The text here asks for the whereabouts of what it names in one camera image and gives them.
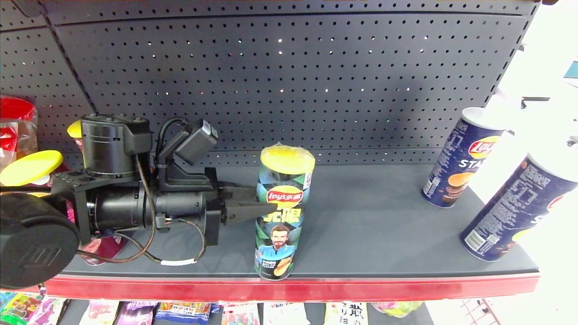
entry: perforated metal panel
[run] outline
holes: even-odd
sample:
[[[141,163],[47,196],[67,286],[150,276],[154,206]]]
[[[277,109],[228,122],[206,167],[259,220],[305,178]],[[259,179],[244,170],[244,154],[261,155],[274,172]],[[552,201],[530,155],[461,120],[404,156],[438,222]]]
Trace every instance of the perforated metal panel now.
[[[44,17],[25,17],[11,1],[0,1],[0,31],[46,26]]]
[[[376,165],[376,164],[433,164],[441,152],[434,149],[345,149],[345,150],[311,150],[320,165]],[[202,167],[214,166],[260,166],[260,151],[211,151],[195,165]],[[68,167],[82,168],[82,155],[69,153],[65,155]],[[183,167],[189,165],[177,159]]]
[[[77,152],[66,128],[91,110],[49,29],[2,32],[0,51],[1,93],[36,105],[40,149]]]
[[[484,105],[526,19],[356,14],[57,28],[100,112],[203,117],[215,150],[439,147]]]
[[[535,8],[528,0],[391,0],[391,1],[101,1],[47,2],[54,24],[89,21],[187,16],[287,14],[349,14],[351,12],[493,13],[528,16]]]

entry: stax logo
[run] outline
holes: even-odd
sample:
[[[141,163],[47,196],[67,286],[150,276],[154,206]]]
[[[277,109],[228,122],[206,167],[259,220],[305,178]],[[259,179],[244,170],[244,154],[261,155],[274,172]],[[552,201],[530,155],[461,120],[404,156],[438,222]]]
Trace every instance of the stax logo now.
[[[498,140],[500,140],[500,137],[497,135],[480,139],[472,143],[468,152],[474,159],[484,159],[488,157],[490,152],[492,152],[492,149]]]
[[[267,202],[277,204],[278,209],[292,208],[303,199],[303,191],[295,186],[279,185],[267,192]]]
[[[548,210],[548,212],[550,212],[550,210],[552,210],[555,206],[560,204],[560,201],[564,200],[564,195],[561,195],[555,199],[552,200],[552,202],[550,202],[548,204],[548,206],[546,207],[546,210]],[[537,224],[538,222],[542,221],[542,219],[544,219],[546,217],[546,215],[542,215],[542,216],[536,216],[534,218],[534,220],[530,221],[530,223],[532,224]]]

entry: white can lid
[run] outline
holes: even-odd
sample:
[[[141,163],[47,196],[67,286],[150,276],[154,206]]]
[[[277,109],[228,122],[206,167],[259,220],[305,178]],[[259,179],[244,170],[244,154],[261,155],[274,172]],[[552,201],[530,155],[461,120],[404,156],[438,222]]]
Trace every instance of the white can lid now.
[[[578,183],[578,145],[569,147],[563,142],[548,143],[532,149],[528,158],[544,171]]]
[[[468,107],[462,111],[462,119],[477,127],[489,130],[505,130],[504,118],[500,117],[495,110],[487,110],[481,107]]]

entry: white cable tie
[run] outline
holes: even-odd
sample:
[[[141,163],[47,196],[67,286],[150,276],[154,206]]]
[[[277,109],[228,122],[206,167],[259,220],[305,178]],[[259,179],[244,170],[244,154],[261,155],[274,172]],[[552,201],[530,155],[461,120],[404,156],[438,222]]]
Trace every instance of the white cable tie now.
[[[180,261],[166,261],[166,260],[162,260],[161,261],[161,265],[166,265],[169,267],[179,267],[182,265],[189,265],[189,264],[195,264],[197,261],[195,261],[194,258],[189,258],[188,260],[180,260]]]

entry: robotic arm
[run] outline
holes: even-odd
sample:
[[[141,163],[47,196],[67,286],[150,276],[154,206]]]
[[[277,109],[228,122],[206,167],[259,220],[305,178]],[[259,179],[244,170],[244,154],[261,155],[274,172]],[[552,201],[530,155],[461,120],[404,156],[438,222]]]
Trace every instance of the robotic arm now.
[[[163,146],[168,125],[177,121],[182,129]],[[175,164],[174,154],[192,164],[217,142],[218,132],[207,121],[168,120],[159,134],[154,173],[149,167],[152,132],[148,120],[92,114],[84,116],[81,125],[84,169],[54,175],[51,194],[43,198],[2,195],[3,289],[22,289],[56,276],[75,254],[89,254],[77,248],[94,236],[152,229],[138,254],[110,261],[123,263],[148,254],[155,230],[166,232],[175,225],[193,224],[204,236],[205,245],[216,245],[221,224],[255,219],[277,208],[257,202],[255,186],[219,181],[214,168],[189,173]],[[192,264],[201,255],[160,263]]]

